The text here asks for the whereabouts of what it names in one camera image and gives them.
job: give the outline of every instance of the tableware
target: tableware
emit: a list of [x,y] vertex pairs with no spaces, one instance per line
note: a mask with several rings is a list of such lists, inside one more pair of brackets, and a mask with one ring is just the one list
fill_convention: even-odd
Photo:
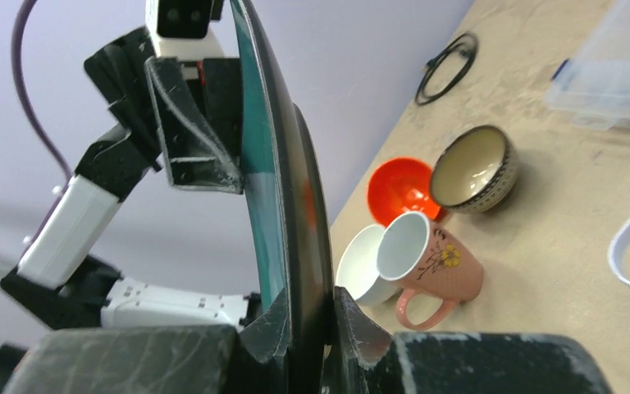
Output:
[[438,158],[431,195],[449,211],[481,213],[508,195],[518,179],[518,169],[515,147],[500,128],[474,127]]
[[335,284],[346,288],[360,305],[375,306],[390,299],[399,286],[380,278],[376,256],[385,228],[373,224],[361,230],[342,254]]
[[[404,288],[397,301],[397,319],[406,328],[427,330],[460,302],[474,300],[482,289],[484,268],[457,238],[420,212],[397,217],[378,246],[380,277]],[[419,294],[443,300],[426,321],[409,321],[407,305]]]
[[393,158],[378,167],[367,191],[368,210],[376,222],[387,226],[408,211],[440,220],[443,210],[429,194],[432,173],[428,164],[416,158]]

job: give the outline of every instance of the yellow flower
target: yellow flower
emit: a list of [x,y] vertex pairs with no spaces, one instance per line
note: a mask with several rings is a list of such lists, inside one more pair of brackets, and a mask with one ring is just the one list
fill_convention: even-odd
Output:
[[441,259],[446,267],[457,267],[460,264],[460,252],[454,246],[448,244],[441,251]]

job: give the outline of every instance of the beige tabletop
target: beige tabletop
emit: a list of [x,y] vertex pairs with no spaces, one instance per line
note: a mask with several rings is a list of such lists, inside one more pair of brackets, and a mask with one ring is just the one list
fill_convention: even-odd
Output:
[[[385,160],[413,156],[432,165],[462,131],[503,128],[523,164],[517,189],[491,213],[445,222],[485,265],[482,293],[434,330],[563,334],[591,352],[616,392],[630,393],[630,288],[607,261],[610,241],[630,217],[630,131],[573,127],[542,102],[552,74],[611,3],[476,0],[458,29],[479,36],[474,67],[439,101],[408,106],[331,234],[336,266],[354,235],[373,223],[366,187]],[[456,70],[444,66],[439,80]],[[418,298],[410,317],[421,321],[440,302]],[[394,302],[364,311],[388,331],[403,331]]]

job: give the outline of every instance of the bowl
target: bowl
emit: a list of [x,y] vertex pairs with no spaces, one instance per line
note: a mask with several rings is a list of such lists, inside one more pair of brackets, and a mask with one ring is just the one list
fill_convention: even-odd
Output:
[[377,268],[378,246],[385,228],[373,224],[361,230],[341,255],[335,285],[344,287],[363,306],[375,306],[390,299],[399,290],[393,282],[380,277]]
[[438,158],[430,182],[431,195],[449,211],[485,212],[513,189],[518,168],[515,147],[500,128],[474,127]]
[[393,158],[378,167],[367,191],[368,210],[376,222],[387,227],[408,211],[440,220],[443,211],[429,194],[431,174],[431,167],[416,158]]

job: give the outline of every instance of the wall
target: wall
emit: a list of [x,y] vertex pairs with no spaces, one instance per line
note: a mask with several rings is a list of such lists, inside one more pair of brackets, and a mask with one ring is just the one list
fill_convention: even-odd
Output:
[[[308,119],[330,218],[339,212],[413,97],[471,0],[255,0],[291,95]],[[42,1],[24,44],[28,90],[40,121],[72,165],[112,124],[82,61],[143,24],[141,0]],[[8,43],[19,2],[0,0],[0,253],[15,258],[62,179],[35,139],[11,86]],[[237,54],[232,16],[215,28]],[[94,252],[140,280],[209,293],[257,288],[242,196],[181,193],[150,174]],[[0,294],[0,337],[31,343],[44,329]]]

